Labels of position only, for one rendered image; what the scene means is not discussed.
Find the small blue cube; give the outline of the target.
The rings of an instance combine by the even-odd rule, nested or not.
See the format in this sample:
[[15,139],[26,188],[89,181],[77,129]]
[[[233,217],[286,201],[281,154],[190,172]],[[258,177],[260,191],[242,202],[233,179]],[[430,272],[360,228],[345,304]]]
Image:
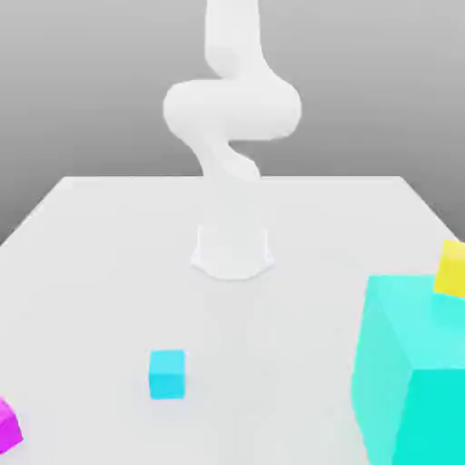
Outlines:
[[152,399],[182,399],[185,395],[185,352],[153,351],[149,360],[148,382]]

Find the large turquoise box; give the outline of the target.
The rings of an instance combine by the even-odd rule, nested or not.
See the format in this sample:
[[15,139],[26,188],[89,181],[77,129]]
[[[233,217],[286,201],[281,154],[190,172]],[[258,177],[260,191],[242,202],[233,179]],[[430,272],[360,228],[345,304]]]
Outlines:
[[367,282],[351,401],[370,465],[465,465],[465,299],[434,282]]

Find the small yellow cube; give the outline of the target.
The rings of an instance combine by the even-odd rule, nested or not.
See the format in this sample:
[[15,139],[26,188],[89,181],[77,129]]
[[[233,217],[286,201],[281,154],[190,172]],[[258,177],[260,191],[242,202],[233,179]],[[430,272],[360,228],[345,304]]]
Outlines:
[[465,242],[443,242],[434,291],[465,299]]

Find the small magenta cube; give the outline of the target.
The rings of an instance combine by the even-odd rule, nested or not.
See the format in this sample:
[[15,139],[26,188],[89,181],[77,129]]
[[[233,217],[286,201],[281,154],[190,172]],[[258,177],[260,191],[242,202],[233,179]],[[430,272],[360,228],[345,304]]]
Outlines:
[[8,452],[24,439],[12,407],[0,397],[0,455]]

